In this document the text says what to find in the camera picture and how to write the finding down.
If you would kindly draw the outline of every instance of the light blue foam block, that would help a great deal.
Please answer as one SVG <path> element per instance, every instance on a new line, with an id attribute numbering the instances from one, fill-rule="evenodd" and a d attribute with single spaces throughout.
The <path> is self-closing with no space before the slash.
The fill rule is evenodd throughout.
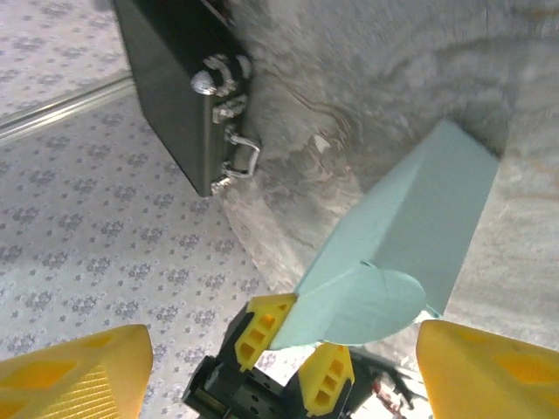
<path id="1" fill-rule="evenodd" d="M 444 312 L 498 168 L 449 121 L 336 226 L 271 349 L 362 345 Z"/>

